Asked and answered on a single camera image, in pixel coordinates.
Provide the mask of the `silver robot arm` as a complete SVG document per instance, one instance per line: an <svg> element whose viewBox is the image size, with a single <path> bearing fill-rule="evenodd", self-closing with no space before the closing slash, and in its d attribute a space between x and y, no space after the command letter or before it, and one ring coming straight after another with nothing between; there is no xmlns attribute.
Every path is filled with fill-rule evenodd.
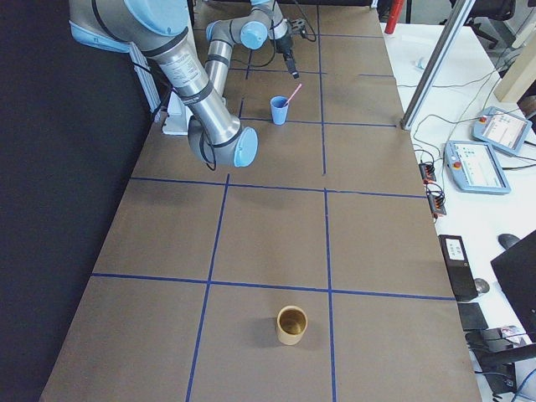
<svg viewBox="0 0 536 402"><path fill-rule="evenodd" d="M188 41L189 12L184 1L71 1L70 27L76 41L120 52L135 44L167 76L178 98L192 112L188 143L199 160L213 167L248 167L258 136L243 126L224 102L233 47L257 50L271 40L293 77L292 26L278 2L254 1L250 13L211 23L206 29L208 59L201 63Z"/></svg>

